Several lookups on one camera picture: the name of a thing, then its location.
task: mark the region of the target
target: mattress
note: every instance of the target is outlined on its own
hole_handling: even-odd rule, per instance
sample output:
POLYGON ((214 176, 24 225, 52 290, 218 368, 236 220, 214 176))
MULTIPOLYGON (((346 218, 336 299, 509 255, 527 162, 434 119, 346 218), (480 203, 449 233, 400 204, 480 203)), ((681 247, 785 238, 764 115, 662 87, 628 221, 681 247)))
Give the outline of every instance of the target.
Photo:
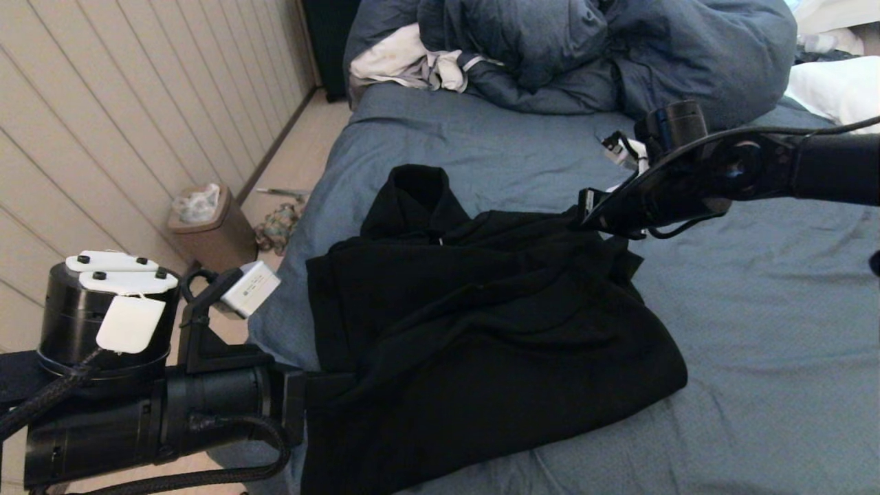
MULTIPOLYGON (((828 123, 783 100, 755 123, 828 123)), ((468 214, 564 211, 626 175, 599 138, 618 114, 527 115, 451 92, 374 85, 343 130, 298 224, 281 287, 251 342, 318 370, 305 261, 358 234, 395 166, 443 167, 468 214)), ((846 166, 846 164, 829 164, 846 166)), ((688 365, 683 390, 614 425, 457 471, 405 493, 877 493, 877 210, 774 199, 735 203, 672 240, 634 241, 634 278, 688 365)), ((259 443, 226 466, 271 461, 259 443)), ((304 447, 253 495, 298 493, 304 447)))

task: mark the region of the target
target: blue bed sheet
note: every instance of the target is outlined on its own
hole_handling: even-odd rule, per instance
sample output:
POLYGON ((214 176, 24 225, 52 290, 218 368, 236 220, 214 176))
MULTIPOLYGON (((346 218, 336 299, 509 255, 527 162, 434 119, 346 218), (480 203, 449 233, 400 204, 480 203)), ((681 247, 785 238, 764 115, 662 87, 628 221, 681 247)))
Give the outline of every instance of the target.
MULTIPOLYGON (((756 123, 825 126, 783 101, 756 123)), ((282 286, 250 320, 279 360, 319 369, 305 260, 358 234, 388 172, 442 166, 467 212, 563 211, 625 172, 598 139, 622 115, 526 115, 476 97, 372 86, 336 142, 291 239, 282 286)), ((828 166, 846 167, 846 163, 828 166)), ((634 283, 690 380, 646 410, 570 440, 462 469, 407 493, 878 493, 878 297, 867 260, 880 215, 776 199, 736 203, 672 240, 631 243, 634 283)), ((274 454, 219 449, 225 465, 274 454)), ((298 493, 304 448, 258 493, 298 493)))

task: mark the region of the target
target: plastic bag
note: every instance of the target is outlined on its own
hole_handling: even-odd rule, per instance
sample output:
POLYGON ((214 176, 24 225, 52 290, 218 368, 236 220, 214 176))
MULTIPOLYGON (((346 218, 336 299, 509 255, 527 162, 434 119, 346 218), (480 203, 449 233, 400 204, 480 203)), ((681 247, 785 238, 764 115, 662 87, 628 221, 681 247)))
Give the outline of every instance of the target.
POLYGON ((214 217, 220 199, 220 186, 208 184, 203 190, 194 191, 189 196, 177 196, 171 207, 185 224, 200 224, 214 217))

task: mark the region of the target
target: floor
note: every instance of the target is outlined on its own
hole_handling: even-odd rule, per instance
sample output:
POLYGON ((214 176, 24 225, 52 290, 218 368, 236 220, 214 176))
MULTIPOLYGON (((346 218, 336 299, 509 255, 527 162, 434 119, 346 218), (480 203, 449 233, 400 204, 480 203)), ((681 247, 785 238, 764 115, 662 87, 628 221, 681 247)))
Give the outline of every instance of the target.
MULTIPOLYGON (((327 103, 326 94, 318 89, 312 96, 312 100, 300 115, 297 123, 293 126, 287 138, 282 143, 278 152, 272 158, 266 171, 258 180, 257 188, 291 188, 311 190, 324 173, 327 156, 333 146, 336 137, 342 132, 342 128, 348 123, 351 112, 346 102, 327 103)), ((281 203, 288 202, 285 196, 274 196, 252 192, 245 203, 242 211, 245 213, 251 225, 262 222, 266 215, 274 211, 281 203)), ((265 261, 273 269, 277 269, 281 263, 281 257, 272 252, 261 253, 260 259, 265 261)), ((178 319, 183 306, 180 306, 178 319)), ((241 344, 247 337, 246 321, 230 320, 225 316, 212 311, 211 328, 229 344, 241 344)), ((177 355, 176 349, 172 348, 172 365, 177 355)), ((24 452, 25 435, 20 432, 7 441, 7 452, 24 452)), ((21 479, 24 468, 20 459, 8 454, 4 458, 4 480, 21 479)), ((194 454, 178 459, 162 466, 144 466, 130 469, 119 473, 113 473, 102 477, 94 477, 70 484, 67 491, 96 490, 111 484, 125 483, 146 477, 163 476, 175 473, 192 472, 205 469, 218 469, 205 454, 194 454)), ((245 490, 241 484, 227 484, 204 486, 188 490, 169 491, 187 495, 239 495, 245 490)), ((20 486, 4 482, 3 495, 24 495, 26 492, 20 486)))

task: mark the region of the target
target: trash can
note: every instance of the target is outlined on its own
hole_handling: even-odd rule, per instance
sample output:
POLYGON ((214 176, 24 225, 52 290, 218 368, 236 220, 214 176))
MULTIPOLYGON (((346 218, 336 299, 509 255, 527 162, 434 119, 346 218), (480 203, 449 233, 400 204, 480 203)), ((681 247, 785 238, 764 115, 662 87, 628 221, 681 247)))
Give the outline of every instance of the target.
MULTIPOLYGON (((186 197, 203 188, 187 188, 186 197)), ((214 216, 203 222, 188 224, 177 211, 168 218, 168 228, 203 267, 222 272, 252 262, 257 257, 257 243, 251 225, 228 187, 220 185, 214 216)))

